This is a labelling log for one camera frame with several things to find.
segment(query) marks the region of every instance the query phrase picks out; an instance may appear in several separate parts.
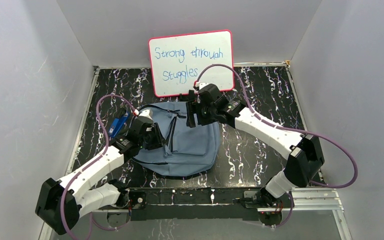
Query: whiteboard red frame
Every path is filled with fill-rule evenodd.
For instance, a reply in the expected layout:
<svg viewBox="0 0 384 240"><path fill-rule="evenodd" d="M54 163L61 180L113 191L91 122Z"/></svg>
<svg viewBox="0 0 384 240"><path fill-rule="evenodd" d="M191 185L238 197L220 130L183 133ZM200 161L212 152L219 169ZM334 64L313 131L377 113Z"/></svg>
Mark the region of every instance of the whiteboard red frame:
<svg viewBox="0 0 384 240"><path fill-rule="evenodd" d="M184 34L177 34L177 35L170 35L170 36L156 36L156 37L150 38L148 40L148 52L149 52L149 61L151 63L153 94L158 98L166 98L166 97L180 96L180 94L188 94L188 93L185 92L185 93L179 93L179 94L173 94L173 95L163 95L163 96L157 95L156 90L155 90L154 71L152 69L152 56L151 56L151 49L150 49L150 41L151 40L153 40L153 39L165 39L165 38L172 38L172 37L179 37L179 36L188 36L188 35L197 35L197 34L210 34L210 33L218 33L218 32L229 32L230 33L230 47L231 47L231 53L232 53L231 55L232 55L232 68L233 68L234 67L233 66L233 58L234 58L234 56L233 56L233 35L229 29L215 30L215 31L202 31L202 32L194 32L194 33L184 33ZM234 72L232 72L232 81L233 81L233 87L231 89L221 90L221 92L231 91L235 88L235 73Z"/></svg>

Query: backpack strap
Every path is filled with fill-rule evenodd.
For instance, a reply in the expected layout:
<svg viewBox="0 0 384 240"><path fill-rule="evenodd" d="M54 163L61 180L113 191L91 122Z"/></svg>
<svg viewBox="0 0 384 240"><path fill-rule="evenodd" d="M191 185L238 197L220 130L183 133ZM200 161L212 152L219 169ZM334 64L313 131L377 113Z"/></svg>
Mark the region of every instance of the backpack strap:
<svg viewBox="0 0 384 240"><path fill-rule="evenodd" d="M164 108L161 108L159 106L152 105L152 104L145 104L145 105L141 106L138 109L138 111L141 111L142 109L145 109L145 108L155 108L155 109L166 111L167 113L176 114L176 117L181 118L181 119L185 119L186 118L186 116L183 116L180 113L178 113L180 110L164 109Z"/></svg>

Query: backpack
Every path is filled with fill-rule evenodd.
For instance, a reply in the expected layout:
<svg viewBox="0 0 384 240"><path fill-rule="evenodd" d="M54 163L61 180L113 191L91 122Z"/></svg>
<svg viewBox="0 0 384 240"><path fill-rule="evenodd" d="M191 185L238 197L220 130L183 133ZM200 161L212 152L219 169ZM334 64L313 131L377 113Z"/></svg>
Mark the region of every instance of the backpack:
<svg viewBox="0 0 384 240"><path fill-rule="evenodd" d="M150 109L166 144L154 150L141 149L133 161L160 175L187 177L210 169L220 147L217 122L194 128L186 126L186 102L147 104L139 111Z"/></svg>

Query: cable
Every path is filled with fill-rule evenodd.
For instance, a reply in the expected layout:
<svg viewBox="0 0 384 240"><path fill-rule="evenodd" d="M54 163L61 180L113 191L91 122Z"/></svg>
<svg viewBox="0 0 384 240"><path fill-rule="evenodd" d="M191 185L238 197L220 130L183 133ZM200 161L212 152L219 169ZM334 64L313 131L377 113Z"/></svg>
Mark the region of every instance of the cable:
<svg viewBox="0 0 384 240"><path fill-rule="evenodd" d="M204 68L204 70L202 70L202 72L199 74L198 78L196 79L196 81L193 83L193 86L195 86L197 83L199 83L202 75L205 73L205 71L207 71L208 69L210 68L213 68L213 67L224 67L224 68L227 68L229 70L231 70L237 77L237 79L239 80L239 83L240 83L240 86L242 88L242 92L243 92L243 95L244 95L244 98L245 98L245 101L246 101L246 105L248 106L249 110L251 111L251 113L256 113L254 114L254 117L257 118L258 120L260 120L261 122L269 125L270 127L276 127L277 129L280 129L280 130L286 130L286 131L291 131L291 132L297 132L297 133L300 133L300 134L309 134L309 135L313 135L313 136L316 136L316 137L319 137L321 139L324 139L328 142L330 142L331 144L335 145L337 148L339 148L348 158L349 160L351 160L351 163L352 163L352 166L354 168L354 175L352 176L352 179L345 183L345 184L342 184L342 185L328 185L328 184L323 184L321 182L316 182L316 181L313 181L313 180L310 180L309 182L311 184L314 184L314 185L318 185L318 186L321 186L321 187L325 187L325 188L332 188L332 189L342 189L342 188L346 188L350 185L352 185L356 179L357 179L357 176L359 174L359 170L358 170L358 167L357 167L357 163L356 163L356 160L354 159L354 157L351 155L351 153L346 150L344 147L340 146L339 143L337 143L335 140L331 139L330 137L328 136L325 136L325 135L322 135L322 134L319 134L319 133L315 133L315 132L311 132L311 131L306 131L306 130L300 130L300 129L294 129L294 128L289 128L289 127L284 127L284 126L280 126L280 125L276 125L276 124L273 124L271 122L268 122L266 120L264 120L263 118L260 117L260 115L258 114L258 112L256 112L251 104L250 104L250 100L248 98L248 95L247 95L247 91L245 89L245 85L244 85L244 82L242 81L241 79L241 76L239 76L239 74L233 69L231 68L230 66L228 65L224 65L224 64L212 64L210 66L207 66L206 68Z"/></svg>
<svg viewBox="0 0 384 240"><path fill-rule="evenodd" d="M73 184L73 182L79 177L79 175L84 172L86 169L88 169L90 166L92 166L94 163L96 163L97 161L99 161L104 155L105 153L107 153L107 150L108 150L108 147L110 146L110 140L109 140L109 137L108 137L108 132L106 131L105 129L105 125L104 123L102 122L102 119L101 119L101 115L100 115L100 105L102 103L102 101L106 98L110 98L110 97L116 97L116 98L119 98L121 100L123 100L123 102L125 102L131 109L131 111L133 112L133 114L137 115L139 112L138 110L135 109L135 107L133 107L133 105L127 101L124 97L120 96L120 95L114 95L114 94L108 94L108 95L105 95L103 97L101 97L97 104L96 104L96 119L98 120L98 123L103 131L103 135L105 137L105 147L103 149L103 152L101 155L99 155L95 160L91 161L88 165L86 165L85 167L83 167L81 169L81 171L78 171L74 177L72 179L70 179L70 181L68 182L67 186L65 187L64 191L62 192L62 196L61 196L61 204L60 204L60 208L59 208L59 211L61 213L61 221L62 221L62 225L64 226L64 229L65 231L67 232L67 234L74 240L79 240L75 235L74 233L70 230L68 224L67 224L67 220L66 220L66 213L64 212L64 202L66 200L66 196L67 196L67 192L68 190L70 189L70 186ZM93 217L91 216L90 217L90 229L89 231L91 232L92 231L92 222L93 222Z"/></svg>
<svg viewBox="0 0 384 240"><path fill-rule="evenodd" d="M286 218L284 221L282 221L281 223L279 223L279 225L275 225L276 228L278 227L281 227L283 226L288 220L289 218L291 217L292 215L292 208L294 208L294 199L292 198L292 195L289 193L289 192L286 192L286 195L289 197L290 199L290 209L289 209L289 213L287 214Z"/></svg>

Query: white enclosure panel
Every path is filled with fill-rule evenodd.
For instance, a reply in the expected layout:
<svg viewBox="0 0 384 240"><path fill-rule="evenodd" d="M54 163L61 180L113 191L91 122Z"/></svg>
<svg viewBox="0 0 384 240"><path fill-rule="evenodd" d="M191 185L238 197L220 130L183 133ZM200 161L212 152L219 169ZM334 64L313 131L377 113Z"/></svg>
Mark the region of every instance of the white enclosure panel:
<svg viewBox="0 0 384 240"><path fill-rule="evenodd" d="M233 68L232 33L221 30L152 38L149 56L157 97L188 94L199 74L211 64ZM233 77L230 69L217 66L205 71L199 81L230 91L235 86Z"/></svg>
<svg viewBox="0 0 384 240"><path fill-rule="evenodd" d="M229 29L234 62L290 60L321 0L57 0L93 65L148 67L153 37Z"/></svg>
<svg viewBox="0 0 384 240"><path fill-rule="evenodd" d="M384 1L322 1L291 70L308 128L357 160L357 181L338 190L353 239L384 239ZM349 160L322 146L326 181L349 181Z"/></svg>
<svg viewBox="0 0 384 240"><path fill-rule="evenodd" d="M67 169L92 78L55 0L0 0L0 240L38 239L41 185Z"/></svg>

